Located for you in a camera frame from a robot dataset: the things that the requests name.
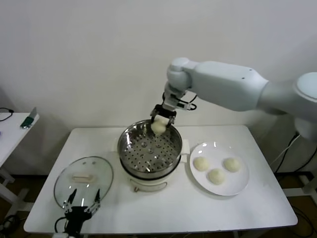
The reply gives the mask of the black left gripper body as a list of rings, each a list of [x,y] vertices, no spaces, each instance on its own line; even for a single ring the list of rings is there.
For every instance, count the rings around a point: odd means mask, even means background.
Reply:
[[[90,211],[85,211],[87,206],[74,206],[71,211],[65,212],[65,217],[67,219],[67,225],[65,227],[66,233],[80,233],[82,226],[85,221],[92,218],[92,213]]]

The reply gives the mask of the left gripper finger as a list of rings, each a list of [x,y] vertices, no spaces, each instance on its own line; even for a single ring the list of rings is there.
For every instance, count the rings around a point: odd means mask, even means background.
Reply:
[[[75,198],[76,192],[77,192],[77,189],[74,189],[74,191],[69,195],[68,199],[66,201],[64,201],[62,208],[63,208],[65,213],[71,212],[71,210],[72,210],[71,205],[72,205],[73,200]]]
[[[84,212],[86,212],[86,213],[96,213],[98,211],[98,209],[100,208],[100,200],[101,200],[101,198],[100,198],[100,189],[98,189],[98,191],[96,193],[96,196],[95,196],[95,199],[94,199],[94,203],[90,207],[86,208],[84,210]]]

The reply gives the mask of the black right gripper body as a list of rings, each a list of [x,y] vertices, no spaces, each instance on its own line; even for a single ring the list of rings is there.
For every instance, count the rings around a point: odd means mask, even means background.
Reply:
[[[162,103],[156,104],[153,109],[153,117],[161,116],[164,118],[176,117],[176,109],[178,108],[178,98],[175,93],[163,93]]]

